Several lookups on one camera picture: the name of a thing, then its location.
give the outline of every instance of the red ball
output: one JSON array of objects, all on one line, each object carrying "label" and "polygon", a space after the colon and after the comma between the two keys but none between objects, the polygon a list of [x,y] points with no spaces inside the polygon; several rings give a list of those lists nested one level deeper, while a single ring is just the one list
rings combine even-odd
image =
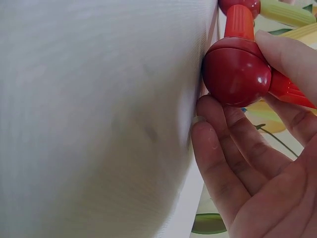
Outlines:
[{"label": "red ball", "polygon": [[229,8],[237,4],[246,6],[252,12],[253,19],[260,13],[260,0],[218,0],[218,5],[225,15]]},{"label": "red ball", "polygon": [[210,94],[221,104],[246,107],[268,92],[271,69],[255,42],[224,38],[207,52],[203,79]]}]

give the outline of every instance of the white surface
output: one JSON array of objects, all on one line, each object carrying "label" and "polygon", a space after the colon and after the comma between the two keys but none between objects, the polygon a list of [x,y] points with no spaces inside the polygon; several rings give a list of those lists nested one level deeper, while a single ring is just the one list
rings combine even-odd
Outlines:
[{"label": "white surface", "polygon": [[0,237],[171,237],[215,5],[0,2]]}]

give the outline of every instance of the red toy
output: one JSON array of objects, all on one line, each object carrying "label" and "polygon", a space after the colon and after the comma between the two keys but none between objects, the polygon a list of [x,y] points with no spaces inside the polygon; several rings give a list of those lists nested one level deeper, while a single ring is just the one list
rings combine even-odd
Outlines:
[{"label": "red toy", "polygon": [[287,77],[268,65],[254,42],[252,1],[231,2],[237,1],[249,8],[237,4],[227,10],[224,38],[210,47],[203,61],[203,79],[210,94],[223,105],[235,107],[249,106],[270,93],[282,101],[315,108]]}]

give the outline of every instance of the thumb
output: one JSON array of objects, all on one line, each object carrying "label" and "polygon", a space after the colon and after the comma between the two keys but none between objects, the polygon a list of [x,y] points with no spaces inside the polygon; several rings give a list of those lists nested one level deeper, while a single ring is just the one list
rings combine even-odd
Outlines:
[{"label": "thumb", "polygon": [[317,51],[297,40],[264,31],[258,31],[255,39],[268,63],[317,105]]}]

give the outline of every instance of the skin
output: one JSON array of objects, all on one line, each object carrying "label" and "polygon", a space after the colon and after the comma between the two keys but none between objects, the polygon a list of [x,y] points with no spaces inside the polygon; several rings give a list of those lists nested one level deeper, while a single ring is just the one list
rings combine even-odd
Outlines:
[{"label": "skin", "polygon": [[[317,51],[292,39],[256,34],[266,60],[317,105]],[[197,103],[192,141],[209,194],[232,238],[315,238],[317,117],[304,107],[265,98],[304,146],[292,161],[271,148],[241,109],[210,95]]]}]

